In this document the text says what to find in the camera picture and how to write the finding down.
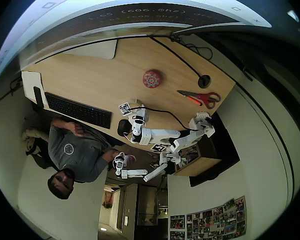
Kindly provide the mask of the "person's left hand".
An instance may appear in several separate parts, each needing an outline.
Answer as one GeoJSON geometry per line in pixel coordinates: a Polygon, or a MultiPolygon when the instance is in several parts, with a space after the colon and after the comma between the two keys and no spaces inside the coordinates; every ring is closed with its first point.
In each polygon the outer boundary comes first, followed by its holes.
{"type": "Polygon", "coordinates": [[[69,122],[68,123],[68,129],[77,137],[83,137],[86,135],[85,130],[83,127],[75,122],[69,122]]]}

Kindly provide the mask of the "person's right hand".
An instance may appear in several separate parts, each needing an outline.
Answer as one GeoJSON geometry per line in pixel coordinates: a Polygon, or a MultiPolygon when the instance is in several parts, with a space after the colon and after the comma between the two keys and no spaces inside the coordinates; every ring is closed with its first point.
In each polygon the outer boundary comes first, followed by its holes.
{"type": "Polygon", "coordinates": [[[133,164],[136,161],[136,157],[131,154],[126,155],[124,152],[121,152],[120,156],[122,157],[124,167],[126,167],[129,164],[133,164]]]}

